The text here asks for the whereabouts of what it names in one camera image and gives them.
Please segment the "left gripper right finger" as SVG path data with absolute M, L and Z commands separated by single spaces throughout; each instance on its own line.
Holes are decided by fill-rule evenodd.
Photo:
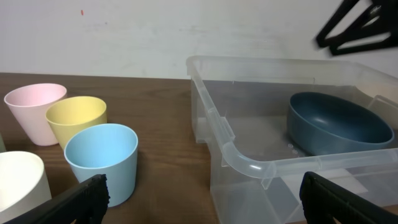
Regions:
M 314 172 L 304 174 L 299 197 L 308 224 L 397 224 L 397 215 Z

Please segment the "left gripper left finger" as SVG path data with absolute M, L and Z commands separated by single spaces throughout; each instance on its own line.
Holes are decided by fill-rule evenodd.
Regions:
M 100 224 L 110 200 L 106 175 L 96 174 L 7 224 Z

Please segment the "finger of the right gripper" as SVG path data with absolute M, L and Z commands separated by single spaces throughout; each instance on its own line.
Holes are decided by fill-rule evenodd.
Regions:
M 371 0 L 368 6 L 343 32 L 331 36 L 332 30 L 343 20 L 343 18 L 359 3 L 359 0 L 343 0 L 329 21 L 323 26 L 315 37 L 319 48 L 338 46 L 352 40 L 364 39 L 380 34 L 380 28 L 376 27 L 381 21 L 382 7 L 386 5 L 385 0 Z
M 389 37 L 379 42 L 370 42 L 367 44 L 359 44 L 351 47 L 341 48 L 343 44 L 354 40 L 363 40 L 368 37 L 375 37 L 383 34 L 383 31 L 366 31 L 366 30 L 351 30 L 344 31 L 336 36 L 328 39 L 329 50 L 333 56 L 355 54 L 360 52 L 367 52 L 373 50 L 382 50 L 397 47 L 397 29 L 388 32 Z

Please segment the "dark blue large bowl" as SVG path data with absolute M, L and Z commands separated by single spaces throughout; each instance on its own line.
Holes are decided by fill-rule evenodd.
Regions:
M 395 138 L 391 126 L 372 111 L 317 92 L 291 96 L 287 132 L 313 156 L 385 149 Z

